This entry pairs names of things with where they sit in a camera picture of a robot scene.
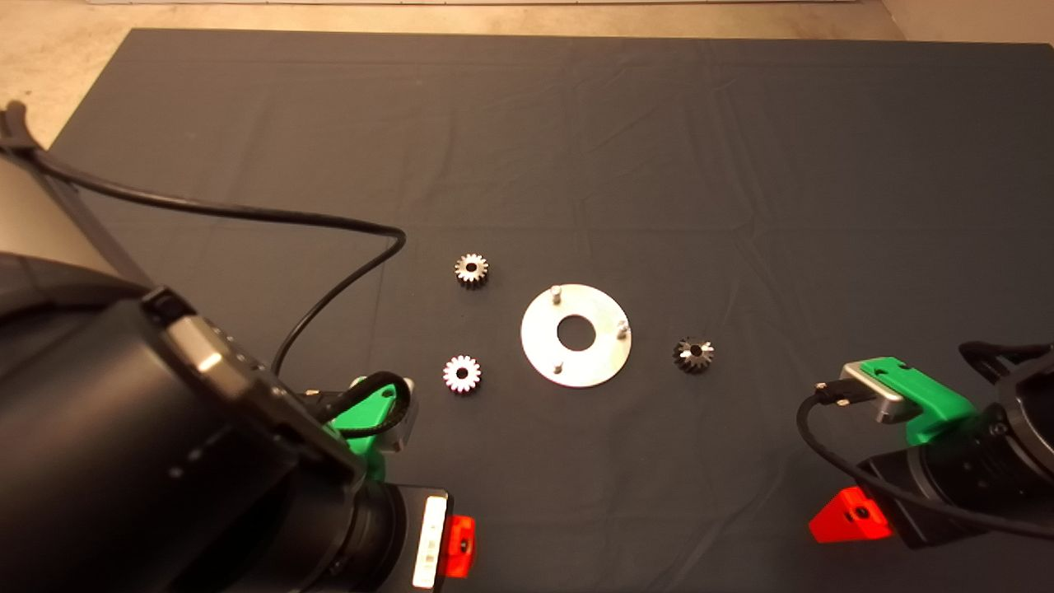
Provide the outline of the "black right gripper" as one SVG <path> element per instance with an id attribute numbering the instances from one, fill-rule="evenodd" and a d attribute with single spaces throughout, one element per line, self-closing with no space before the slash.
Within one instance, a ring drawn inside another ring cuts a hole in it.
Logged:
<path id="1" fill-rule="evenodd" d="M 873 455 L 858 468 L 931 502 L 1052 529 L 1052 474 L 1008 432 L 964 428 L 928 444 Z M 989 530 L 862 485 L 840 489 L 811 519 L 809 532 L 817 543 L 881 540 L 895 533 L 907 548 L 924 549 Z"/>

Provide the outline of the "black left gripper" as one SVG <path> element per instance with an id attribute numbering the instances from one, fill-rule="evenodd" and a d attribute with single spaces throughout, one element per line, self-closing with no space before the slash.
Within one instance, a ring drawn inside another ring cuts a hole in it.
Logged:
<path id="1" fill-rule="evenodd" d="M 447 577 L 469 577 L 477 554 L 477 521 L 471 516 L 450 515 L 452 502 L 448 489 L 415 485 L 392 485 L 392 488 L 398 496 L 399 537 L 387 576 L 387 591 L 441 592 L 445 585 L 446 539 Z"/>

